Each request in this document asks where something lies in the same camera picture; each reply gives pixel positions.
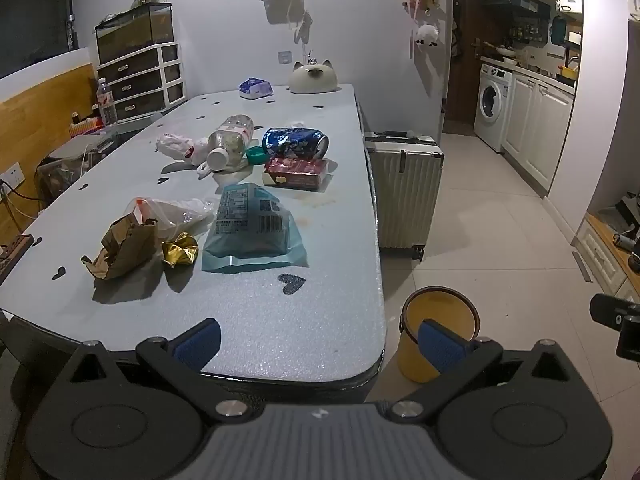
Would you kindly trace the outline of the gold foil wrapper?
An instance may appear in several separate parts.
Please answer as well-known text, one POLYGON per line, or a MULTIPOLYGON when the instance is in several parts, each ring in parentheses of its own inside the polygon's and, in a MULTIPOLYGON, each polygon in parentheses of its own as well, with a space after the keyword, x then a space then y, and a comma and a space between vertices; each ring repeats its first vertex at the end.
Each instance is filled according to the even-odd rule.
POLYGON ((162 243, 163 263, 171 268, 192 266, 198 258, 198 241, 187 232, 162 243))

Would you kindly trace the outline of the torn brown cardboard piece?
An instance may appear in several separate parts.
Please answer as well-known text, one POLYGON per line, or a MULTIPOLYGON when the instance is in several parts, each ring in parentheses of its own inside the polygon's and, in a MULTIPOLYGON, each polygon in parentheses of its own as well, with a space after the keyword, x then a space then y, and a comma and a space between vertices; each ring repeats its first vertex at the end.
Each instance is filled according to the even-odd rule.
POLYGON ((83 256, 81 262, 96 280, 120 278, 155 255, 156 232, 155 219, 139 222, 134 214, 125 214, 108 228, 96 258, 83 256))

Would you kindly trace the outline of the clear plastic bag orange trim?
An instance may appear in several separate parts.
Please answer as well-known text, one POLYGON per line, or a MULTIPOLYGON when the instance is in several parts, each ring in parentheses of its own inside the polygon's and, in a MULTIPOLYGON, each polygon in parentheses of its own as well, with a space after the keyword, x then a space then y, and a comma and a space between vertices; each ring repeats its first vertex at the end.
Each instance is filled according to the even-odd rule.
POLYGON ((139 223, 154 220, 156 235, 160 240, 174 240, 194 226, 213 219, 217 204, 192 200, 159 200, 136 197, 126 207, 124 214, 133 214, 139 223))

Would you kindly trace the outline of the teal snack bag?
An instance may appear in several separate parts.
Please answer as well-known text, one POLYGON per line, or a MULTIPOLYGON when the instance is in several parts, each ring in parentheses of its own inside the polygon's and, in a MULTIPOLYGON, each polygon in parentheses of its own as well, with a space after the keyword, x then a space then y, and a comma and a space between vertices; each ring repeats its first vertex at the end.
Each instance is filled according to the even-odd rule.
POLYGON ((306 264, 295 219, 276 196, 254 183, 224 188, 203 246, 203 271, 240 273, 306 264))

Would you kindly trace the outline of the white plastic bag red print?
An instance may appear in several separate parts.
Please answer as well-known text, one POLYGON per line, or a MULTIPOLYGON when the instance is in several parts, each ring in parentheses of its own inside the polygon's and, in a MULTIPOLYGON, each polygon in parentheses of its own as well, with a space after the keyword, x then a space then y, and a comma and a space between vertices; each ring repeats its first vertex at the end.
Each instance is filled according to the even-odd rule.
POLYGON ((195 169, 200 178, 205 178, 213 172, 207 162, 207 156, 212 151, 207 138, 191 139, 187 136, 164 133, 156 139, 155 147, 163 155, 195 169))

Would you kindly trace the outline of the red cigarette pack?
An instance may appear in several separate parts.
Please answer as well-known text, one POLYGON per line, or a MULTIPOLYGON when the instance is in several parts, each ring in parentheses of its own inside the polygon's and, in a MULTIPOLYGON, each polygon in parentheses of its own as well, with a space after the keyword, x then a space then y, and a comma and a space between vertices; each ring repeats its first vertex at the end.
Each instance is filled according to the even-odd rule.
POLYGON ((317 192, 328 172, 329 164, 325 159, 275 157, 266 162, 262 183, 275 188, 317 192))

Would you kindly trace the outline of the crushed blue soda can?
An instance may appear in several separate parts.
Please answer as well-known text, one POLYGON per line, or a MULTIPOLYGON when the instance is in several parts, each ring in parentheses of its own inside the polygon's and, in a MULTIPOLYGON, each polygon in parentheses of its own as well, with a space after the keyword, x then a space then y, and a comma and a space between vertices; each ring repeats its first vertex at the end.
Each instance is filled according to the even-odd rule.
POLYGON ((262 149, 271 157, 322 159, 329 138, 320 130, 304 127, 270 128, 262 136, 262 149))

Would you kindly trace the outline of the low white wood-top cabinet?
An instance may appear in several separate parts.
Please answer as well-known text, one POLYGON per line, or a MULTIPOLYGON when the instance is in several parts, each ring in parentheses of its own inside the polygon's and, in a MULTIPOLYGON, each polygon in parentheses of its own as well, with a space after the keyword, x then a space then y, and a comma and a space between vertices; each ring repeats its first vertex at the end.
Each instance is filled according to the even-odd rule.
POLYGON ((628 252, 614 245, 613 234, 605 223, 585 214, 574 246, 606 294, 639 302, 639 275, 628 266, 628 252))

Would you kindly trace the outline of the cream ribbed suitcase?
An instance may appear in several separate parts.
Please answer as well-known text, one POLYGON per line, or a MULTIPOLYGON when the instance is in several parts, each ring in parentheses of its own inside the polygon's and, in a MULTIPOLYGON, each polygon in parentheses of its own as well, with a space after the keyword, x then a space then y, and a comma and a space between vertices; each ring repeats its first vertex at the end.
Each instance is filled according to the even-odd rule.
POLYGON ((364 136, 374 184, 378 247, 422 260, 434 217, 445 155, 413 131, 364 136))

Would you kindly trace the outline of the teal bottle cap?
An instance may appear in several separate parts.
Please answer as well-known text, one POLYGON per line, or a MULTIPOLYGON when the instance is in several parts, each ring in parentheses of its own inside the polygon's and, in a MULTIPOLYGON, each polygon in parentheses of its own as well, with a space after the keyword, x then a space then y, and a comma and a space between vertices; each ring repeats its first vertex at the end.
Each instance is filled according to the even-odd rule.
POLYGON ((250 165, 265 165, 269 160, 269 155, 260 145, 250 146, 245 152, 246 160, 250 165))

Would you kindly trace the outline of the clear plastic bottle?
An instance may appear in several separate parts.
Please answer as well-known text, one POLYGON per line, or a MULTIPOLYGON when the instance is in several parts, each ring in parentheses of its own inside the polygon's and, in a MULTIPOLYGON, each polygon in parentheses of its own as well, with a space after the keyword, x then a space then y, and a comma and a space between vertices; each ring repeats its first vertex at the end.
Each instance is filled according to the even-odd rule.
POLYGON ((206 164, 213 172, 235 172, 246 164, 245 152, 253 139, 254 122, 250 116, 228 117, 209 137, 206 164))

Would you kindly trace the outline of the white washing machine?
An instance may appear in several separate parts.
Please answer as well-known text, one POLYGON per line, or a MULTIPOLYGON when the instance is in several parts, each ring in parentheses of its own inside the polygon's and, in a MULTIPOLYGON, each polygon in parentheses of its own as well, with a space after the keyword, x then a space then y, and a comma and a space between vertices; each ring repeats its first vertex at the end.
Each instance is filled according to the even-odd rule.
POLYGON ((484 63, 480 68, 474 133, 494 152, 503 152, 511 111, 513 74, 484 63))

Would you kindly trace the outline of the water bottle red label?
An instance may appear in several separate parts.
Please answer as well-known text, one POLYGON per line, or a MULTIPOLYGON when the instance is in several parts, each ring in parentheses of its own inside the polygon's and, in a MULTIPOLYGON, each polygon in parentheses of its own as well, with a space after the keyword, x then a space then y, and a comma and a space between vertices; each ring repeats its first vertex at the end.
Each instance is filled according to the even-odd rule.
POLYGON ((117 113, 115 100, 111 87, 106 82, 105 77, 98 80, 98 88, 96 88, 96 100, 101 113, 104 125, 114 125, 117 122, 117 113))

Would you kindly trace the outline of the white drawer cabinet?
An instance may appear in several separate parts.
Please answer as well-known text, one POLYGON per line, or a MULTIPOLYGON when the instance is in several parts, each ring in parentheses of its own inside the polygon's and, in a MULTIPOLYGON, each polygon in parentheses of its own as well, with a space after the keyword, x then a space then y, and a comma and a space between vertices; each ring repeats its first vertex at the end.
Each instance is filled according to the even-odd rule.
POLYGON ((101 64, 96 69, 114 96, 120 122, 166 113, 186 100, 178 42, 153 44, 101 64))

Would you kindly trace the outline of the cat shaped white ornament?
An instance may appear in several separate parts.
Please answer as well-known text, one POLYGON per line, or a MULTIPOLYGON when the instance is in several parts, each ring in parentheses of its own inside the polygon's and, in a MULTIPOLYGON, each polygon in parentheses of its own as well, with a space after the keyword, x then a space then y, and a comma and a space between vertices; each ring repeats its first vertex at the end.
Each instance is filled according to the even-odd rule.
POLYGON ((288 88, 294 94, 316 94, 336 91, 337 76, 332 63, 296 62, 288 77, 288 88))

